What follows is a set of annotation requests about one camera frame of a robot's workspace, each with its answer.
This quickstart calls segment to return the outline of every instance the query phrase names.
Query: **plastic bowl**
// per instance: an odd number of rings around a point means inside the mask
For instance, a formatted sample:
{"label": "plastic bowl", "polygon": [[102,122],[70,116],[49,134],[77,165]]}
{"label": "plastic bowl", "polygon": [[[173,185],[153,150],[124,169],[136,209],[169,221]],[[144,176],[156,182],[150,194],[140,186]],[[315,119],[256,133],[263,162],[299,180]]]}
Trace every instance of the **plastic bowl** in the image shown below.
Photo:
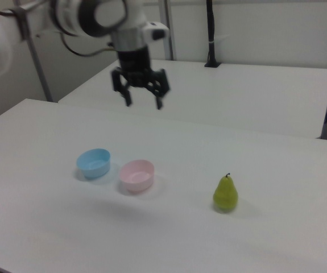
{"label": "plastic bowl", "polygon": [[110,169],[110,153],[105,149],[84,152],[78,157],[76,165],[86,178],[103,176]]}
{"label": "plastic bowl", "polygon": [[148,160],[131,161],[121,168],[119,178],[128,191],[141,192],[152,186],[154,166]]}

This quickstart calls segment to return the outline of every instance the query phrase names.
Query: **green pear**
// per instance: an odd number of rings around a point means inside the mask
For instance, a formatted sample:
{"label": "green pear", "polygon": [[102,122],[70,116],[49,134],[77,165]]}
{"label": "green pear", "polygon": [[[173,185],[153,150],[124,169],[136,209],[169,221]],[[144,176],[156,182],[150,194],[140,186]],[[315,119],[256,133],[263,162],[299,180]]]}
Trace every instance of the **green pear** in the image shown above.
{"label": "green pear", "polygon": [[238,202],[238,192],[229,175],[230,173],[220,180],[213,196],[215,205],[223,210],[234,209]]}

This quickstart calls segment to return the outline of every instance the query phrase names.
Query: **metal pole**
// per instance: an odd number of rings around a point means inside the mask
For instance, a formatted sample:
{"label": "metal pole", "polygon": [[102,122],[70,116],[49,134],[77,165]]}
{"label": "metal pole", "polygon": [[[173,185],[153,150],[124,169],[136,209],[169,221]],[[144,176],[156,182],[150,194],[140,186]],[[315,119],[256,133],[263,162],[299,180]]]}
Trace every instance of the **metal pole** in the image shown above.
{"label": "metal pole", "polygon": [[176,60],[175,36],[173,34],[171,4],[169,0],[158,0],[158,5],[161,22],[165,24],[170,31],[169,38],[163,40],[165,58],[167,60]]}
{"label": "metal pole", "polygon": [[[13,0],[13,2],[14,2],[14,5],[20,6],[20,0]],[[34,43],[33,43],[33,40],[32,40],[31,37],[28,37],[27,44],[28,44],[28,48],[29,48],[29,51],[30,51],[32,59],[33,59],[34,67],[36,68],[36,71],[37,71],[37,74],[38,74],[39,81],[40,81],[40,83],[42,85],[42,89],[43,89],[43,93],[45,95],[45,98],[49,102],[54,102],[51,91],[49,89],[47,80],[45,78],[45,75],[44,75],[44,72],[43,72],[43,69],[42,69],[42,65],[41,65],[41,63],[39,61],[39,58],[38,58],[37,50],[36,50],[36,48],[34,46]]]}

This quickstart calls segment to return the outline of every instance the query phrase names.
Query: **blue bowl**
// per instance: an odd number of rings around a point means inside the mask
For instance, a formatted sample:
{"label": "blue bowl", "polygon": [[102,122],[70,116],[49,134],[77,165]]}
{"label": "blue bowl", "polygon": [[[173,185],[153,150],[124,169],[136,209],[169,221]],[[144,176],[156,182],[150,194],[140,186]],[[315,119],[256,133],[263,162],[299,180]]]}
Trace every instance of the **blue bowl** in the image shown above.
{"label": "blue bowl", "polygon": [[76,164],[86,178],[97,178],[109,171],[110,153],[104,149],[93,149],[80,155]]}

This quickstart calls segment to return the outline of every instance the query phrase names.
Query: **table surface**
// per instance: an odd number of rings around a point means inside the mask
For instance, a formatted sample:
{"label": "table surface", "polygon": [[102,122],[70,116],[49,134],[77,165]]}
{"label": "table surface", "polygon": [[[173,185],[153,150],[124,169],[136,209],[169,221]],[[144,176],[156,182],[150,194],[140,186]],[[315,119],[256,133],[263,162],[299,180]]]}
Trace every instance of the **table surface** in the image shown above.
{"label": "table surface", "polygon": [[[111,152],[86,181],[79,154]],[[130,195],[119,168],[155,165]],[[231,172],[237,208],[212,195]],[[0,267],[10,272],[327,272],[327,140],[25,100],[0,116]]]}
{"label": "table surface", "polygon": [[164,68],[171,91],[164,108],[154,96],[131,89],[133,105],[112,90],[115,62],[60,103],[177,121],[247,129],[298,137],[321,135],[327,108],[327,69],[152,61]]}

